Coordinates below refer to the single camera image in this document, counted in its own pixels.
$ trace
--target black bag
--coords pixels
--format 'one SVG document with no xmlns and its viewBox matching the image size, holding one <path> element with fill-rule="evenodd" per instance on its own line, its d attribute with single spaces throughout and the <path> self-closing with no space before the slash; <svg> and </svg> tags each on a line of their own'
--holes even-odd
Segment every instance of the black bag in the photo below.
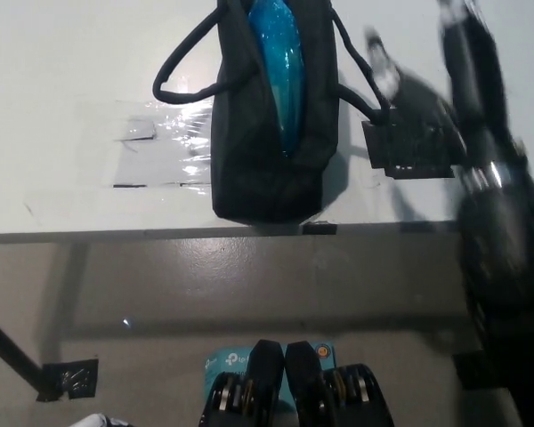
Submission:
<svg viewBox="0 0 534 427">
<path fill-rule="evenodd" d="M 247 21 L 254 0 L 218 0 L 218 5 L 176 48 L 158 72 L 152 91 L 169 104 L 215 96 L 212 115 L 212 199 L 215 213 L 246 222 L 288 222 L 322 208 L 322 174 L 338 143 L 339 98 L 375 125 L 388 120 L 389 104 L 372 70 L 356 52 L 330 0 L 287 0 L 295 15 L 305 69 L 303 130 L 294 155 L 281 150 L 277 110 L 263 57 Z M 348 53 L 376 95 L 373 110 L 338 83 L 333 22 Z M 198 93 L 161 90 L 186 54 L 217 24 L 222 66 L 217 83 Z"/>
</svg>

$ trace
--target table surface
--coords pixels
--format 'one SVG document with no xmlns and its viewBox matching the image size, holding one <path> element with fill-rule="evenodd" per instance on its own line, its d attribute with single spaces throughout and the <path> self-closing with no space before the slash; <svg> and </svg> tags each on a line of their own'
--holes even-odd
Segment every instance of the table surface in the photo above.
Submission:
<svg viewBox="0 0 534 427">
<path fill-rule="evenodd" d="M 220 220 L 209 191 L 110 186 L 122 147 L 109 134 L 107 106 L 152 100 L 162 62 L 215 3 L 0 0 L 0 241 L 300 232 Z M 498 42 L 513 132 L 523 138 L 534 174 L 534 0 L 480 4 Z M 335 0 L 334 6 L 360 52 L 364 28 L 372 26 L 400 64 L 449 95 L 436 1 Z M 338 43 L 342 80 L 373 99 Z M 209 85 L 220 60 L 212 32 L 168 87 Z M 360 155 L 362 118 L 341 105 L 339 154 L 325 176 L 326 198 L 334 200 L 312 220 L 337 224 L 338 232 L 452 222 L 457 180 L 393 181 L 371 169 Z"/>
</svg>

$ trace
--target table leg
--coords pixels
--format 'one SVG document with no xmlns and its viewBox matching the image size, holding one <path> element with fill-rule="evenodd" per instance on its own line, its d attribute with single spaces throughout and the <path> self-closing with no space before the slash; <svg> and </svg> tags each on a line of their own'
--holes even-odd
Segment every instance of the table leg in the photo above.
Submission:
<svg viewBox="0 0 534 427">
<path fill-rule="evenodd" d="M 57 400 L 63 394 L 60 387 L 44 370 L 30 359 L 8 335 L 0 329 L 0 358 L 21 376 L 44 400 Z"/>
</svg>

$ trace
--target blue plastic bag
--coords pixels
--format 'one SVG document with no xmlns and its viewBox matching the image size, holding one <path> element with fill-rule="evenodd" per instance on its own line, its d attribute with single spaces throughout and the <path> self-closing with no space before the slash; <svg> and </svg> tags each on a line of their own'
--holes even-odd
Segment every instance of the blue plastic bag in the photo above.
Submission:
<svg viewBox="0 0 534 427">
<path fill-rule="evenodd" d="M 289 157 L 299 143 L 304 98 L 303 53 L 295 17 L 284 0 L 255 0 L 249 22 L 277 106 L 283 154 Z"/>
</svg>

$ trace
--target concrete floor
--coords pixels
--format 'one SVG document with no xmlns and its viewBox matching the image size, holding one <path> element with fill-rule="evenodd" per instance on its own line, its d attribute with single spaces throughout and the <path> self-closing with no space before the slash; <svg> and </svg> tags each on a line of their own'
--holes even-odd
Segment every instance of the concrete floor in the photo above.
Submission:
<svg viewBox="0 0 534 427">
<path fill-rule="evenodd" d="M 50 404 L 0 360 L 0 427 L 66 427 L 98 412 L 138 427 L 196 426 L 206 356 L 260 338 L 331 340 L 339 364 L 374 370 L 398 426 L 519 425 L 504 392 L 463 393 L 451 365 L 477 345 L 456 241 L 0 246 L 0 326 L 40 363 L 100 360 L 95 399 Z"/>
</svg>

